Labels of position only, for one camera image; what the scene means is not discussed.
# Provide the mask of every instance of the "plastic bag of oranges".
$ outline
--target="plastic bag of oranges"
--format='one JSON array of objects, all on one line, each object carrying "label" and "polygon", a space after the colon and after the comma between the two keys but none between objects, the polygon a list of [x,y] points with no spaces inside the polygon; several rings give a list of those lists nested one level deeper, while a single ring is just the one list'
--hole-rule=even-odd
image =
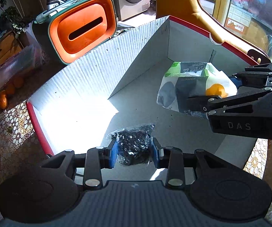
[{"label": "plastic bag of oranges", "polygon": [[174,62],[164,74],[157,96],[157,103],[164,108],[191,116],[206,118],[204,110],[195,111],[191,97],[237,94],[237,87],[223,71],[212,63]]}]

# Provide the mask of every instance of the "orange tissue box lid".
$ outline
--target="orange tissue box lid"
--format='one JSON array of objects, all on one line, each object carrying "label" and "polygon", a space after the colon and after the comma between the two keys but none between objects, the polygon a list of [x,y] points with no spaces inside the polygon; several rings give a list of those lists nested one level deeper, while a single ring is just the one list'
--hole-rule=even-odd
[{"label": "orange tissue box lid", "polygon": [[55,18],[49,28],[51,41],[65,63],[72,63],[116,30],[112,0],[90,0]]}]

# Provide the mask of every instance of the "orange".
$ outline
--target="orange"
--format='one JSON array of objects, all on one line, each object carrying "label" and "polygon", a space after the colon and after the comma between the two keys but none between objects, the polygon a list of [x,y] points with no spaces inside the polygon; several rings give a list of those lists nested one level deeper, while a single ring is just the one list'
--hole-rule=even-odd
[{"label": "orange", "polygon": [[0,92],[0,98],[5,97],[5,95],[6,95],[6,91],[5,90],[3,90],[3,91]]},{"label": "orange", "polygon": [[227,93],[225,92],[224,87],[219,83],[213,84],[206,90],[205,94],[207,96],[221,96],[222,98],[227,97]]},{"label": "orange", "polygon": [[6,97],[0,98],[0,108],[5,109],[7,107],[7,99]]},{"label": "orange", "polygon": [[14,83],[15,88],[19,89],[19,88],[21,88],[23,86],[23,78],[22,77],[17,77],[17,78],[14,79],[13,83]]},{"label": "orange", "polygon": [[10,96],[15,94],[15,86],[12,83],[9,83],[7,88],[5,89],[5,92]]}]

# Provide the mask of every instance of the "clear plastic bag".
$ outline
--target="clear plastic bag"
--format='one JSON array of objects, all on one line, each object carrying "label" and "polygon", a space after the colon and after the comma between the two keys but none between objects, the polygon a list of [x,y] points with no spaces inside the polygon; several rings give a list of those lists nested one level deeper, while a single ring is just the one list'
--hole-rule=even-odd
[{"label": "clear plastic bag", "polygon": [[0,66],[0,90],[11,82],[14,77],[25,77],[31,70],[43,65],[43,63],[41,48],[34,45],[25,47]]},{"label": "clear plastic bag", "polygon": [[111,132],[107,138],[116,138],[117,161],[125,166],[147,163],[154,127],[154,124],[144,124]]}]

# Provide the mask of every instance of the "wooden cabinet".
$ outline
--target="wooden cabinet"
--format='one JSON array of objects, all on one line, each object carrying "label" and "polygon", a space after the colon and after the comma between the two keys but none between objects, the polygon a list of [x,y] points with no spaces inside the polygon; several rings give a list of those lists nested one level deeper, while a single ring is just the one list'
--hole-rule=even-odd
[{"label": "wooden cabinet", "polygon": [[0,65],[8,58],[22,50],[20,42],[15,38],[14,32],[8,32],[0,38]]}]

